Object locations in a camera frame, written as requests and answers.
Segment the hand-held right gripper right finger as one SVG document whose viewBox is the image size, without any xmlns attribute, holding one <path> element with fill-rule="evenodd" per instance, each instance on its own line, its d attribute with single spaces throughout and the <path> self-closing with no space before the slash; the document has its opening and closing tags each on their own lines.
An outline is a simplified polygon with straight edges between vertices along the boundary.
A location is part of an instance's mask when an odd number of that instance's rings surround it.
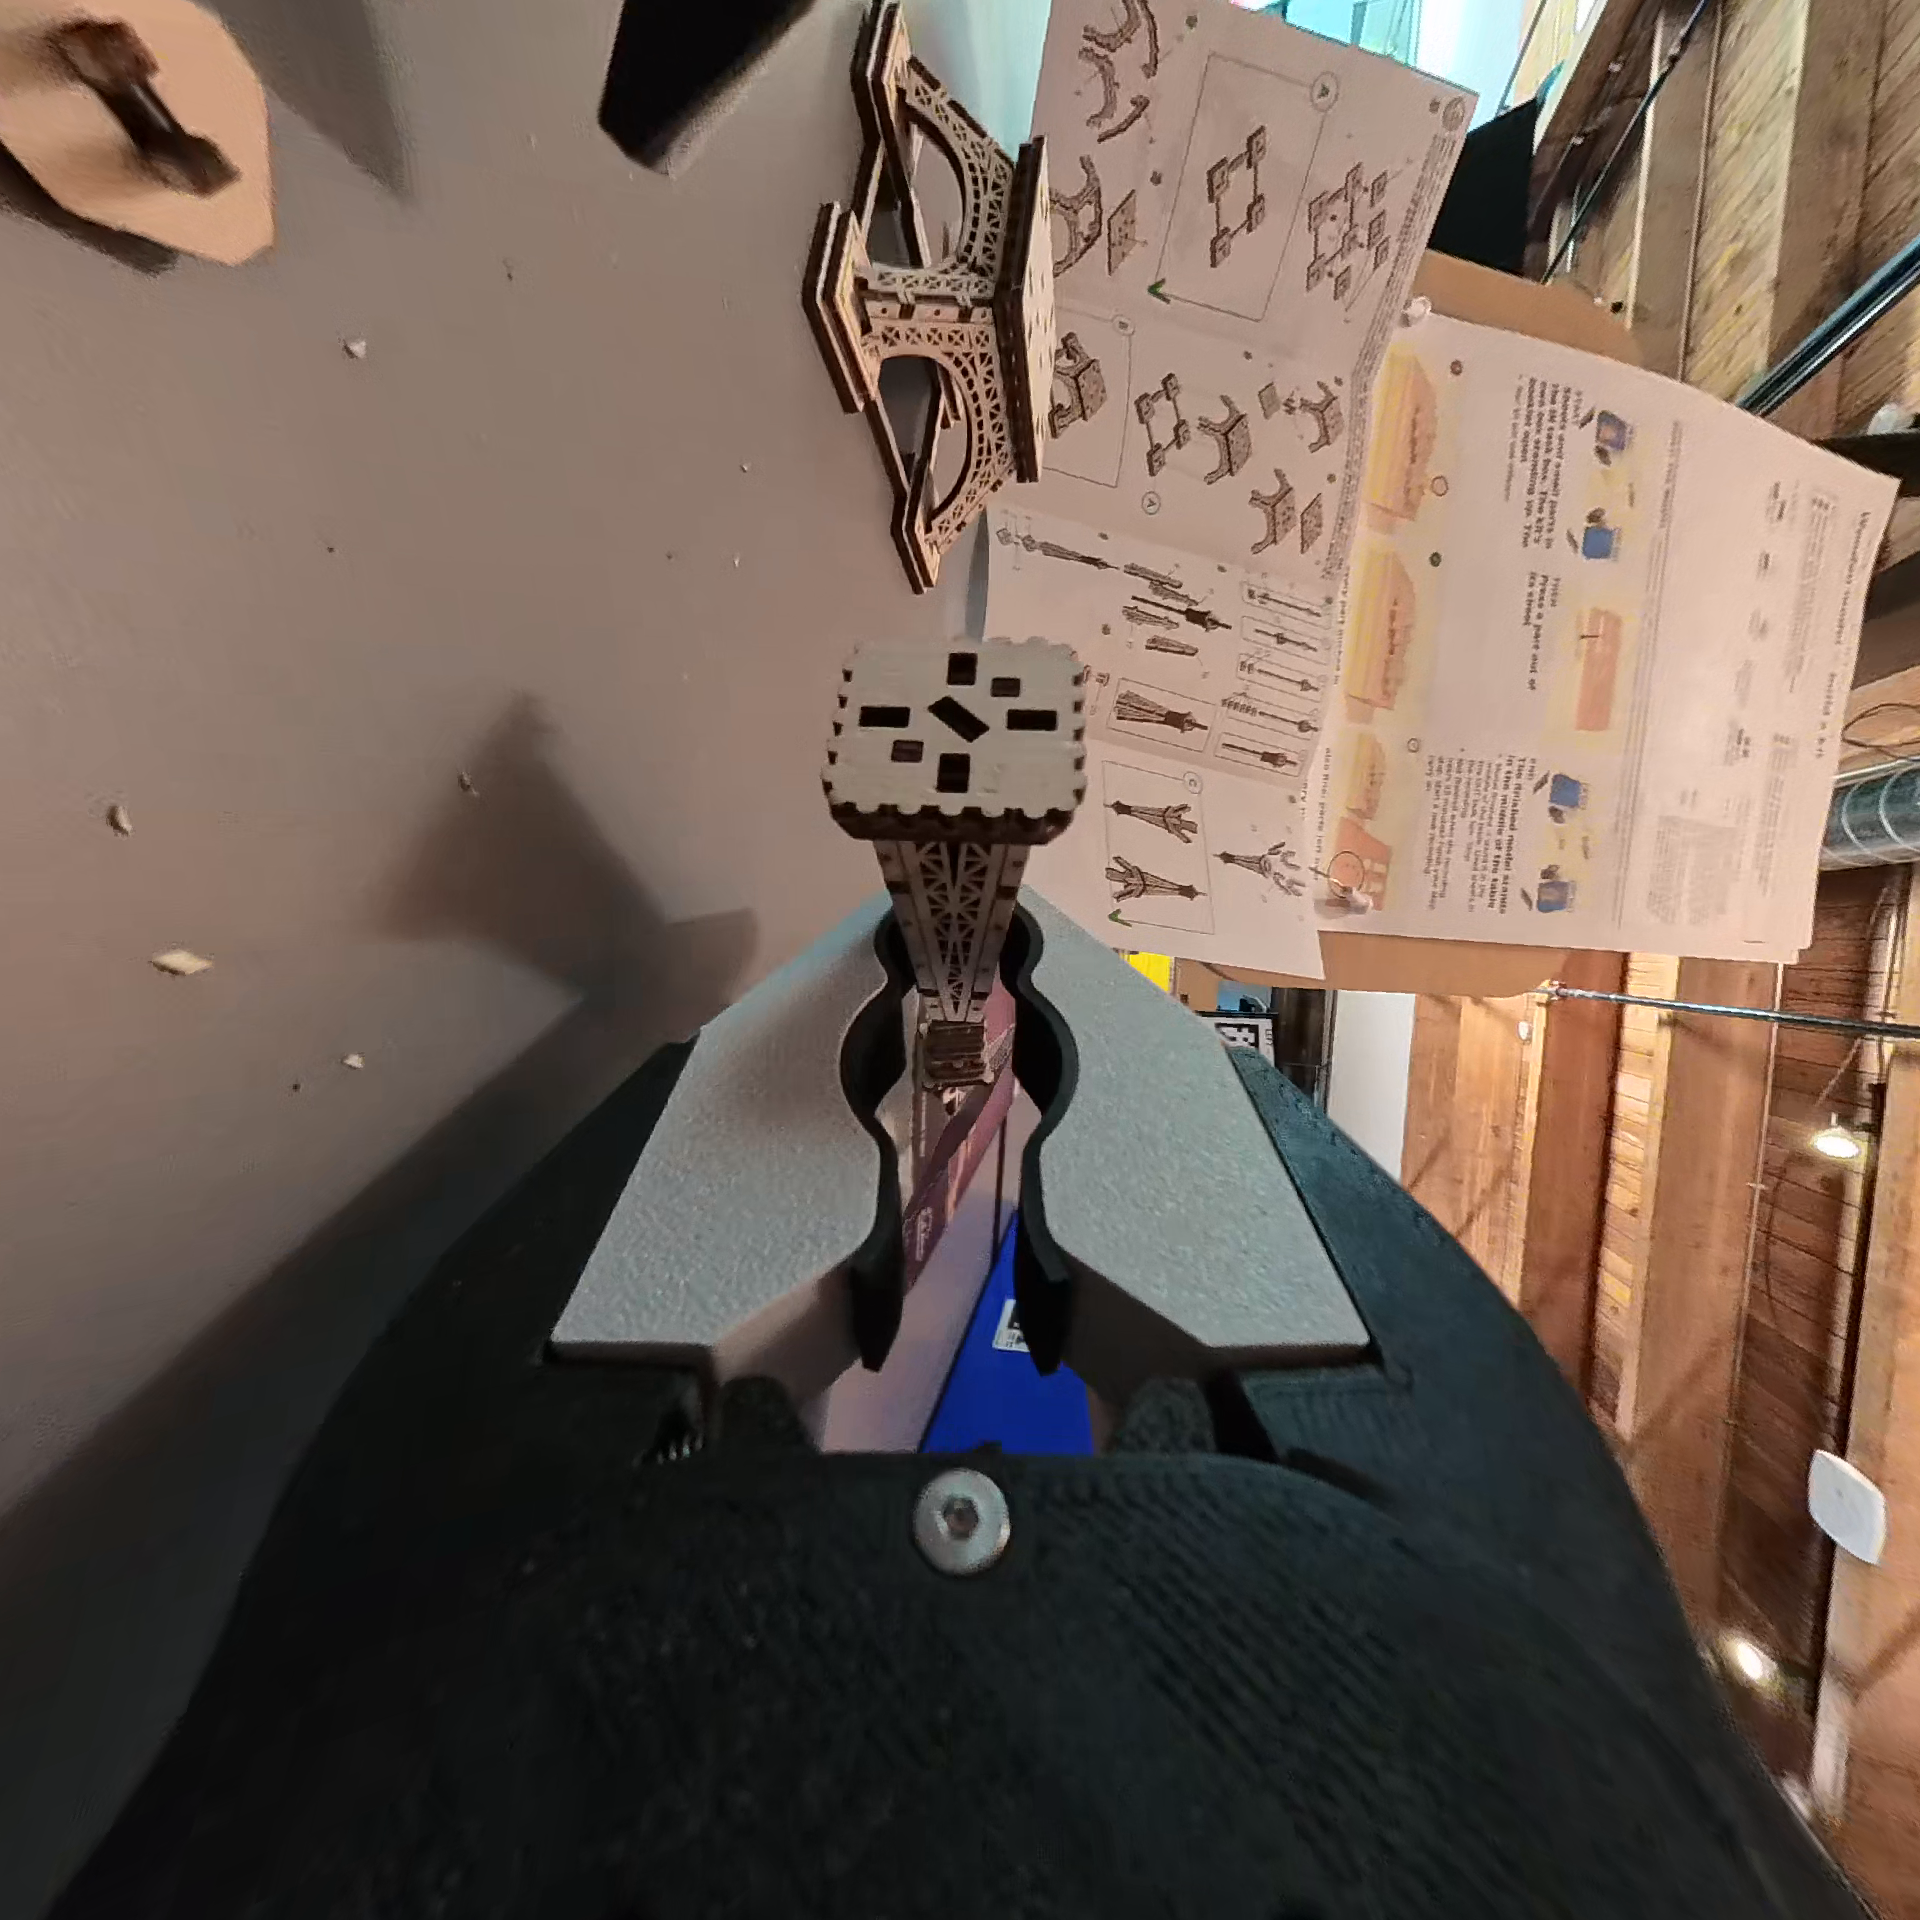
<svg viewBox="0 0 1920 1920">
<path fill-rule="evenodd" d="M 1019 1032 L 1056 1066 L 1026 1143 L 1019 1317 L 1077 1373 L 1360 1361 L 1368 1330 L 1242 1079 L 1260 1053 L 1044 898 L 1022 909 Z"/>
</svg>

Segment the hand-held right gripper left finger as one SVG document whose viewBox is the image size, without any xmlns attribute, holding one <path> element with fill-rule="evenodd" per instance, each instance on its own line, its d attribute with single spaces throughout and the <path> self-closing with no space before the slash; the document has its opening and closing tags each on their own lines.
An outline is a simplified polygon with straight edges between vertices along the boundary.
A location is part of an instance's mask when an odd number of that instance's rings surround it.
<svg viewBox="0 0 1920 1920">
<path fill-rule="evenodd" d="M 906 1303 L 908 965 L 886 896 L 709 1023 L 548 1336 L 694 1377 L 878 1372 Z"/>
</svg>

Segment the wooden tower spire section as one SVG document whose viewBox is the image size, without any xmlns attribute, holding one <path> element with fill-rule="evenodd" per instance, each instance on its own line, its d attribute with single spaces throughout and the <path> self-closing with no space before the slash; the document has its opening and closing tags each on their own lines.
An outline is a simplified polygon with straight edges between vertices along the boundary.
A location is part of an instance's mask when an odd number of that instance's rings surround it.
<svg viewBox="0 0 1920 1920">
<path fill-rule="evenodd" d="M 847 660 L 822 767 L 874 845 L 920 1003 L 916 1076 L 988 1074 L 986 1019 L 1026 859 L 1088 793 L 1088 672 L 1054 641 L 886 641 Z"/>
</svg>

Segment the person's left hand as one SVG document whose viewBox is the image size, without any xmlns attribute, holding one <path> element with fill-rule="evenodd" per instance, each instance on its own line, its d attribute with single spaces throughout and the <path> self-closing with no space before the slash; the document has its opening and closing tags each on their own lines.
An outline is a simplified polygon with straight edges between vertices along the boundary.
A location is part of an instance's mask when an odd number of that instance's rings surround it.
<svg viewBox="0 0 1920 1920">
<path fill-rule="evenodd" d="M 2 145 L 64 213 L 240 266 L 274 240 L 266 92 L 188 2 L 5 2 Z"/>
</svg>

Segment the purple model kit box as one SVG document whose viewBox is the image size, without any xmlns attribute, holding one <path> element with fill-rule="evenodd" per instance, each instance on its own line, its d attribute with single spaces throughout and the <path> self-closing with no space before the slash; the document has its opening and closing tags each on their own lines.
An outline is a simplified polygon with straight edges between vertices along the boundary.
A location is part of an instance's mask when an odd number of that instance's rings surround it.
<svg viewBox="0 0 1920 1920">
<path fill-rule="evenodd" d="M 920 1449 L 998 1249 L 1004 1136 L 1018 1092 L 1008 1032 L 991 1043 L 988 1068 L 991 1082 L 933 1139 L 902 1217 L 902 1320 L 878 1402 L 888 1455 Z"/>
</svg>

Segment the blue plastic bin with tag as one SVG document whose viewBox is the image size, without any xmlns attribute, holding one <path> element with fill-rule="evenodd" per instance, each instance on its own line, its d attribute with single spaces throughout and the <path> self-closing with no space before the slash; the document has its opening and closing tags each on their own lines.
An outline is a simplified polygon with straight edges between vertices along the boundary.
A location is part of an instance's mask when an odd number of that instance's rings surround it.
<svg viewBox="0 0 1920 1920">
<path fill-rule="evenodd" d="M 1010 1213 L 991 1269 L 934 1399 L 918 1452 L 959 1456 L 1090 1456 L 1088 1389 L 1064 1365 L 1044 1377 L 1023 1339 L 1015 1253 L 1022 1211 Z"/>
</svg>

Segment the wooden tower base section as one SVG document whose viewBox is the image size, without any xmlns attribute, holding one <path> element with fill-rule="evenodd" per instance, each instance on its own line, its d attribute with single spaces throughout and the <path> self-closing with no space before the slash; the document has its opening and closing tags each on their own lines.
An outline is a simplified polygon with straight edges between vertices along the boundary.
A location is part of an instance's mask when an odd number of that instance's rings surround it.
<svg viewBox="0 0 1920 1920">
<path fill-rule="evenodd" d="M 978 514 L 1042 475 L 1058 346 L 1048 154 L 1008 154 L 871 4 L 851 64 L 851 204 L 820 205 L 803 308 L 843 409 L 866 418 L 893 541 L 931 593 Z"/>
</svg>

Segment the thin metal rod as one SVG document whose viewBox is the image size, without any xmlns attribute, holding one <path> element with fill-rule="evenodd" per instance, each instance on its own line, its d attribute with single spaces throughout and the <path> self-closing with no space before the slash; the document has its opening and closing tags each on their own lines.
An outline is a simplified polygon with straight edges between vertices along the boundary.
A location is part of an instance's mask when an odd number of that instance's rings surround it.
<svg viewBox="0 0 1920 1920">
<path fill-rule="evenodd" d="M 1581 989 L 1571 987 L 1564 981 L 1549 981 L 1536 989 L 1536 996 L 1543 1002 L 1583 1002 L 1583 1003 L 1602 1003 L 1623 1011 L 1644 1011 L 1658 1016 L 1674 1016 L 1674 1017 L 1711 1017 L 1722 1023 L 1742 1023 L 1742 1024 L 1770 1024 L 1770 1026 L 1787 1026 L 1807 1034 L 1836 1036 L 1847 1041 L 1878 1041 L 1885 1044 L 1916 1044 L 1918 1043 L 1918 1024 L 1911 1023 L 1891 1023 L 1891 1019 L 1864 1019 L 1864 1017 L 1847 1017 L 1847 1016 L 1807 1016 L 1784 1011 L 1780 1007 L 1742 1007 L 1728 1002 L 1700 1002 L 1700 999 L 1671 999 L 1671 996 L 1650 996 L 1650 995 L 1634 995 L 1634 992 L 1605 992 L 1605 989 Z"/>
</svg>

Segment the folded assembly instruction sheet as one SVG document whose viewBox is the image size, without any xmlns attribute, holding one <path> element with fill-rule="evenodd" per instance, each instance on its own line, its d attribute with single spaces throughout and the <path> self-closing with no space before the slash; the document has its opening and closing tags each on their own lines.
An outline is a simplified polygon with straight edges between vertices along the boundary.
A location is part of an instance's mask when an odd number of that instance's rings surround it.
<svg viewBox="0 0 1920 1920">
<path fill-rule="evenodd" d="M 1085 668 L 1088 796 L 1029 885 L 1115 949 L 1323 976 L 1367 421 L 1471 107 L 1280 15 L 1048 9 L 1058 344 L 986 628 Z"/>
</svg>

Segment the black panel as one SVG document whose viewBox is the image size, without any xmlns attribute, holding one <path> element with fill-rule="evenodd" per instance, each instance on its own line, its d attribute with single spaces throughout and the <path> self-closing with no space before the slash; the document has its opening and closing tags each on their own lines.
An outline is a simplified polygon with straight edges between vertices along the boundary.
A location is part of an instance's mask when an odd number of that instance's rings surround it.
<svg viewBox="0 0 1920 1920">
<path fill-rule="evenodd" d="M 1464 135 L 1429 252 L 1507 276 L 1524 274 L 1539 117 L 1539 101 L 1524 98 Z"/>
</svg>

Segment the white wall box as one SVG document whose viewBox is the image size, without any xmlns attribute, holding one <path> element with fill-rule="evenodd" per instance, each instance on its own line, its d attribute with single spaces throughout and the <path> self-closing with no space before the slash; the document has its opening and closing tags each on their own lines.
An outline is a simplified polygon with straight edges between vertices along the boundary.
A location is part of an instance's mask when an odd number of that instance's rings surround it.
<svg viewBox="0 0 1920 1920">
<path fill-rule="evenodd" d="M 1807 1516 L 1842 1554 L 1876 1569 L 1888 1541 L 1883 1491 L 1853 1460 L 1831 1449 L 1807 1458 Z"/>
</svg>

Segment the silver spiral duct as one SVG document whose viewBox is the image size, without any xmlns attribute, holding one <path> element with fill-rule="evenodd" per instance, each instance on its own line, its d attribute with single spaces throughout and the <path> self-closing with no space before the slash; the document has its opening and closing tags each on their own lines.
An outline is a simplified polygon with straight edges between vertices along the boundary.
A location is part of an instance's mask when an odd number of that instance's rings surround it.
<svg viewBox="0 0 1920 1920">
<path fill-rule="evenodd" d="M 1823 874 L 1909 869 L 1918 864 L 1918 755 L 1836 781 L 1822 826 Z"/>
</svg>

